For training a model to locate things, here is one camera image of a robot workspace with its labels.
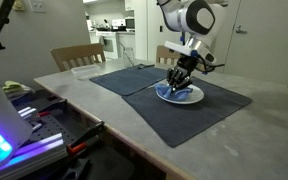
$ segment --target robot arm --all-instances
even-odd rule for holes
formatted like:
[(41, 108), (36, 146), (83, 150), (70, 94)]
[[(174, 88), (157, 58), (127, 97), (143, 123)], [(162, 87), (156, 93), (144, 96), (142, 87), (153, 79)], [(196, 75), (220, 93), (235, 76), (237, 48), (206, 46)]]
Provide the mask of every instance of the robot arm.
[(184, 46), (166, 42), (165, 46), (183, 56), (173, 69), (169, 69), (167, 80), (173, 90), (182, 89), (191, 84), (190, 74), (202, 64), (205, 72), (215, 67), (216, 58), (210, 52), (211, 44), (225, 18), (225, 10), (218, 4), (208, 4), (204, 0), (157, 0), (161, 7), (166, 26), (171, 31), (191, 34)]

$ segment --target countertop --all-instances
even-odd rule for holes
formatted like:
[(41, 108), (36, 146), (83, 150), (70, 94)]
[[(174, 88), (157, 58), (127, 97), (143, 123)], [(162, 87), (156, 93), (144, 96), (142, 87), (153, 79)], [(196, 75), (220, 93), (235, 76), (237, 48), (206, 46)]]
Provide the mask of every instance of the countertop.
[(135, 35), (135, 32), (127, 32), (127, 31), (116, 31), (117, 34), (127, 34), (127, 35)]
[[(118, 60), (98, 65), (103, 74), (124, 68)], [(167, 146), (121, 96), (90, 81), (76, 80), (70, 71), (35, 81), (67, 99), (86, 117), (106, 122), (111, 134), (178, 178), (288, 179), (288, 88), (214, 72), (192, 75), (253, 102), (176, 148)]]

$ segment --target plate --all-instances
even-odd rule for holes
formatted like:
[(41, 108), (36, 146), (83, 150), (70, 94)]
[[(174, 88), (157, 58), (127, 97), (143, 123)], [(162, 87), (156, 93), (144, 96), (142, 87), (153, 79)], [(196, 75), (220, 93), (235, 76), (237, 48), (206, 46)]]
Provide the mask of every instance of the plate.
[(174, 104), (193, 104), (193, 103), (199, 102), (200, 100), (204, 98), (204, 92), (200, 88), (194, 85), (189, 85), (188, 87), (192, 88), (193, 91), (191, 93), (188, 93), (187, 98), (184, 100), (177, 100), (177, 99), (172, 98), (172, 96), (170, 96), (169, 98), (164, 98), (163, 96), (159, 95), (157, 91), (156, 91), (156, 94), (161, 99), (170, 103), (174, 103)]

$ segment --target dark blue cloth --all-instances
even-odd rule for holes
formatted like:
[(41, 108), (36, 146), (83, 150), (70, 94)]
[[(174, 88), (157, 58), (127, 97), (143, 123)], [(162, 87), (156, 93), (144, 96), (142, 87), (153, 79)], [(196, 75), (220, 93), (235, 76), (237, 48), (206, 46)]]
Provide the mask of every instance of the dark blue cloth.
[(166, 77), (166, 71), (154, 67), (130, 67), (90, 79), (119, 95), (127, 96), (144, 89)]
[(189, 140), (252, 102), (250, 98), (222, 87), (194, 77), (191, 79), (193, 85), (204, 92), (204, 98), (194, 104), (166, 102), (156, 95), (155, 88), (143, 89), (123, 99), (171, 147)]

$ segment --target chair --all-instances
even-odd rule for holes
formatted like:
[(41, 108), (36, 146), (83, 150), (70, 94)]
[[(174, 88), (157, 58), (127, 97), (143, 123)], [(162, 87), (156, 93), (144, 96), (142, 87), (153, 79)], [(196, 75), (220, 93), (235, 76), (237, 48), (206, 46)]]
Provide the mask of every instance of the chair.
[(168, 60), (170, 60), (170, 64), (174, 65), (180, 57), (181, 55), (178, 52), (171, 52), (168, 48), (166, 48), (163, 45), (157, 46), (156, 62), (158, 63), (169, 64)]
[(103, 46), (99, 43), (52, 49), (51, 54), (60, 71), (106, 61)]

